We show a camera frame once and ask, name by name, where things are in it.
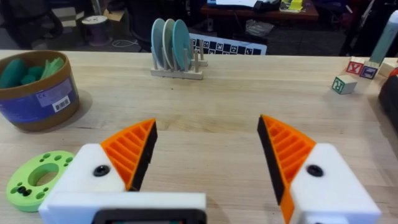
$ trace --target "teal plate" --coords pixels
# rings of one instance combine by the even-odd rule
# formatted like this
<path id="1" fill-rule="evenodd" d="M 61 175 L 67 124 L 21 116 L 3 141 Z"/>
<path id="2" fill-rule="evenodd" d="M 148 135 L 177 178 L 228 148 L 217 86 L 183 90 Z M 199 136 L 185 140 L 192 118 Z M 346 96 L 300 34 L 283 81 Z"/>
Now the teal plate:
<path id="1" fill-rule="evenodd" d="M 152 34 L 150 37 L 153 49 L 152 54 L 155 55 L 158 65 L 161 66 L 162 68 L 164 68 L 163 55 L 162 55 L 164 24 L 165 22 L 163 19 L 156 19 L 154 25 L 152 26 Z"/>
<path id="2" fill-rule="evenodd" d="M 166 61 L 170 68 L 174 68 L 173 60 L 173 28 L 174 20 L 167 19 L 163 28 L 163 54 L 166 56 Z"/>
<path id="3" fill-rule="evenodd" d="M 185 68 L 184 49 L 188 49 L 188 67 L 191 65 L 192 50 L 190 42 L 191 38 L 187 25 L 181 19 L 175 21 L 173 28 L 173 50 L 174 57 L 182 70 Z"/>

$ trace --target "black screw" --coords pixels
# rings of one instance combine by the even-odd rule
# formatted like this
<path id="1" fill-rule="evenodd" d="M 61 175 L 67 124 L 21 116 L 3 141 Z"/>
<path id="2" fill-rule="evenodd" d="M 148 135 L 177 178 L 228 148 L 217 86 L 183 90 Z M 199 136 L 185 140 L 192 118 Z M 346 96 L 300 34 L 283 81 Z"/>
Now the black screw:
<path id="1" fill-rule="evenodd" d="M 29 189 L 29 190 L 26 190 L 22 195 L 23 195 L 24 197 L 26 197 L 26 196 L 29 196 L 31 193 L 32 193 L 32 190 Z"/>
<path id="2" fill-rule="evenodd" d="M 318 167 L 317 165 L 309 165 L 307 167 L 307 172 L 314 177 L 321 177 L 323 176 L 323 170 L 321 167 Z"/>
<path id="3" fill-rule="evenodd" d="M 95 168 L 93 175 L 96 177 L 102 177 L 106 174 L 108 174 L 108 172 L 110 171 L 109 166 L 107 165 L 100 165 L 97 168 Z"/>
<path id="4" fill-rule="evenodd" d="M 23 194 L 26 191 L 26 187 L 20 186 L 20 187 L 18 187 L 17 191 L 18 191 L 18 193 Z"/>

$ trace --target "blue label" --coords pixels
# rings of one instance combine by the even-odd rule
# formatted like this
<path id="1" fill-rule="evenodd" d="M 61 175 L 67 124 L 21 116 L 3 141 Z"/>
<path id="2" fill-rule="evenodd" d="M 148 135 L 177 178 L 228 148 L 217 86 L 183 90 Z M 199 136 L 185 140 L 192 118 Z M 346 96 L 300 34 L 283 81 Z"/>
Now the blue label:
<path id="1" fill-rule="evenodd" d="M 76 100 L 70 77 L 60 84 L 31 95 L 0 100 L 0 112 L 15 123 L 36 122 L 58 113 Z"/>

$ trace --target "cardboard container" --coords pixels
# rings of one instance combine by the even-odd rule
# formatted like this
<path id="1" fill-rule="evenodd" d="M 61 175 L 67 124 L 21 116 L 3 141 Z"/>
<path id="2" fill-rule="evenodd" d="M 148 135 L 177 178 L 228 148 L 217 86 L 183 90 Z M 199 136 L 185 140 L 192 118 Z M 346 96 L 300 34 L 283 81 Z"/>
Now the cardboard container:
<path id="1" fill-rule="evenodd" d="M 79 107 L 79 95 L 68 57 L 51 50 L 30 51 L 0 60 L 0 75 L 8 63 L 21 58 L 27 67 L 42 66 L 61 57 L 64 66 L 51 77 L 28 85 L 0 89 L 0 112 L 13 125 L 41 131 L 70 118 Z"/>

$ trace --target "desk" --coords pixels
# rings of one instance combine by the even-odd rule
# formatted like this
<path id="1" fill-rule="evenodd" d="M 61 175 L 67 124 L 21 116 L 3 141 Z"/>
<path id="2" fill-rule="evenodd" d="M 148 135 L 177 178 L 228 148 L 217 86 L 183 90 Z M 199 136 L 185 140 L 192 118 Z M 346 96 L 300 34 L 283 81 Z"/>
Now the desk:
<path id="1" fill-rule="evenodd" d="M 142 191 L 206 192 L 209 224 L 283 224 L 256 132 L 261 113 L 334 144 L 382 210 L 379 223 L 398 223 L 398 137 L 377 102 L 384 78 L 335 93 L 331 83 L 348 58 L 209 55 L 204 80 L 195 81 L 152 77 L 150 54 L 66 54 L 82 102 L 74 117 L 43 133 L 22 133 L 0 117 L 1 223 L 41 223 L 5 199 L 25 161 L 76 153 L 155 117 L 159 138 Z"/>
<path id="2" fill-rule="evenodd" d="M 217 7 L 211 7 L 205 4 L 200 9 L 200 12 L 207 16 L 234 16 L 235 13 L 239 17 L 250 17 L 256 19 L 292 19 L 301 21 L 317 21 L 318 12 L 311 0 L 304 0 L 303 7 L 306 9 L 305 12 L 291 13 L 281 11 L 269 11 L 263 13 L 255 13 L 250 9 L 220 9 Z"/>
<path id="3" fill-rule="evenodd" d="M 233 37 L 233 26 L 236 23 L 236 17 L 239 18 L 241 26 L 245 28 L 247 19 L 256 19 L 261 21 L 269 21 L 272 23 L 273 20 L 293 20 L 293 21 L 317 21 L 318 12 L 311 0 L 304 0 L 303 7 L 305 11 L 299 13 L 281 12 L 281 11 L 269 11 L 264 13 L 255 13 L 250 9 L 222 9 L 217 7 L 211 7 L 205 4 L 200 9 L 200 12 L 204 15 L 211 16 L 215 20 L 215 29 L 217 36 L 227 39 Z"/>

